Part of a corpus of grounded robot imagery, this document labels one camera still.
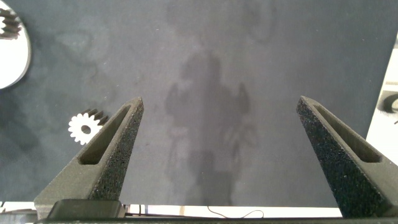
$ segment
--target gray surface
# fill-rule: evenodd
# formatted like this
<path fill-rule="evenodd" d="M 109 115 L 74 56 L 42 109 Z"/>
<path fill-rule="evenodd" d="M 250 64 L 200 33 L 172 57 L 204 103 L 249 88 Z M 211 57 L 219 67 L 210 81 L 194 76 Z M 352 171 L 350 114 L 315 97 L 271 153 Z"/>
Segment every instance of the gray surface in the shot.
<path fill-rule="evenodd" d="M 334 207 L 296 115 L 317 100 L 365 136 L 396 1 L 7 1 L 32 66 L 0 94 L 0 198 L 32 200 L 81 148 L 87 108 L 145 113 L 121 201 Z"/>

